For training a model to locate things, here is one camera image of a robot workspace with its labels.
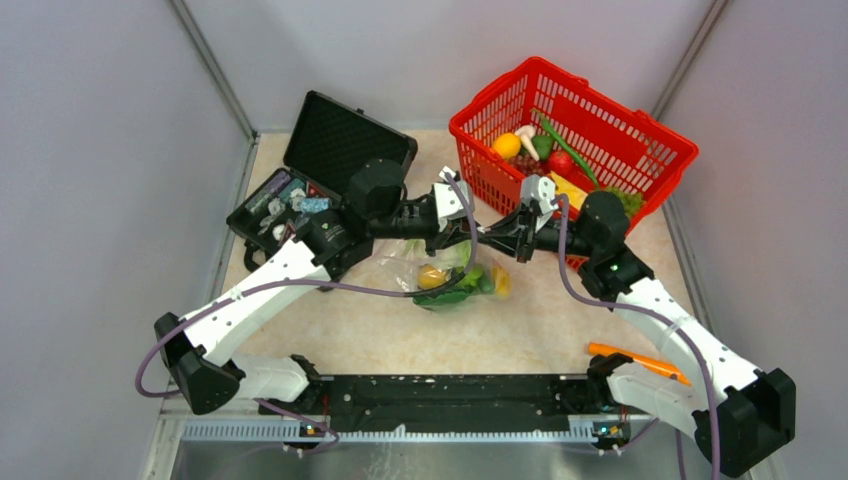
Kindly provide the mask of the green toy cucumber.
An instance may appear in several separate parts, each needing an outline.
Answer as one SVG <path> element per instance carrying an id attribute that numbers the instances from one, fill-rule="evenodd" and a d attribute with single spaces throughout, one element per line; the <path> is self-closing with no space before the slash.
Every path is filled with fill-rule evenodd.
<path id="1" fill-rule="evenodd" d="M 482 265 L 475 265 L 459 282 L 458 286 L 470 295 L 492 295 L 495 282 Z"/>

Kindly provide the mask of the clear zip top bag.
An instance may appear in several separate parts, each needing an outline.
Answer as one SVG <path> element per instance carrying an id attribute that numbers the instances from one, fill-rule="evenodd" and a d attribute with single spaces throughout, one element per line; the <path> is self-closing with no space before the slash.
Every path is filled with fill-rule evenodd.
<path id="1" fill-rule="evenodd" d="M 437 251 L 430 256 L 422 240 L 391 240 L 376 255 L 377 262 L 390 272 L 405 292 L 428 290 L 426 296 L 412 299 L 428 311 L 448 311 L 485 300 L 507 300 L 512 295 L 512 277 L 493 254 L 471 242 Z"/>

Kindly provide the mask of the toy cauliflower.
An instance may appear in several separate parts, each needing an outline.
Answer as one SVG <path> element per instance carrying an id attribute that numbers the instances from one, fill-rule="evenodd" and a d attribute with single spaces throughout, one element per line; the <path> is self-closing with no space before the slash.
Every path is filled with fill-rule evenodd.
<path id="1" fill-rule="evenodd" d="M 445 249 L 436 250 L 433 255 L 426 251 L 424 240 L 405 240 L 400 244 L 400 257 L 417 265 L 429 265 L 438 270 L 459 268 L 463 270 L 471 258 L 471 244 L 462 241 Z"/>

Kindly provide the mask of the yellow toy lemon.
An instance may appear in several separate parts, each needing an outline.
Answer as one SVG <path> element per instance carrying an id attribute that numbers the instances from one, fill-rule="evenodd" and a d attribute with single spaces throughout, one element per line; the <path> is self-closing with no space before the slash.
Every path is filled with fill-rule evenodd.
<path id="1" fill-rule="evenodd" d="M 417 285 L 421 290 L 438 288 L 451 279 L 451 269 L 439 269 L 430 264 L 419 267 L 417 273 Z"/>

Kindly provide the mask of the yellow green toy fruit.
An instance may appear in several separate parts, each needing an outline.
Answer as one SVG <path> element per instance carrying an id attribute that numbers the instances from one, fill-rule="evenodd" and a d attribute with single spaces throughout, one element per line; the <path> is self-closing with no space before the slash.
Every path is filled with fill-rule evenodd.
<path id="1" fill-rule="evenodd" d="M 509 272 L 501 266 L 494 266 L 491 269 L 494 294 L 500 298 L 508 298 L 512 292 L 512 279 Z"/>

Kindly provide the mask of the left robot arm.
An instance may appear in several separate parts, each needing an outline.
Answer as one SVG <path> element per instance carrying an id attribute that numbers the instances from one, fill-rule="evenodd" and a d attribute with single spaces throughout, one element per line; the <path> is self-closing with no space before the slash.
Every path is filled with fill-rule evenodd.
<path id="1" fill-rule="evenodd" d="M 155 355 L 195 415 L 234 399 L 285 402 L 297 413 L 319 404 L 320 386 L 292 358 L 239 356 L 238 348 L 303 295 L 320 288 L 382 297 L 403 292 L 340 283 L 369 258 L 378 238 L 421 239 L 434 249 L 470 240 L 478 243 L 473 194 L 467 182 L 445 167 L 430 191 L 405 195 L 405 174 L 394 163 L 367 162 L 346 194 L 329 208 L 307 215 L 292 237 L 251 275 L 217 299 L 184 316 L 168 312 L 154 323 L 157 342 L 139 369 Z"/>

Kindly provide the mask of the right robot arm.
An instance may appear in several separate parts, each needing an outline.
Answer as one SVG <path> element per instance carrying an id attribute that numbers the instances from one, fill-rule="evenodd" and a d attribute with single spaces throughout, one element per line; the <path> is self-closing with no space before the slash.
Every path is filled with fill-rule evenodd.
<path id="1" fill-rule="evenodd" d="M 626 354 L 597 356 L 586 385 L 594 409 L 626 405 L 672 426 L 695 441 L 714 478 L 737 478 L 794 439 L 795 382 L 734 353 L 676 302 L 626 245 L 630 220 L 616 195 L 591 193 L 574 221 L 552 219 L 555 208 L 568 210 L 568 198 L 534 195 L 475 231 L 481 243 L 520 261 L 537 249 L 585 257 L 578 275 L 587 293 L 566 283 L 568 293 L 626 320 L 687 380 L 663 377 Z"/>

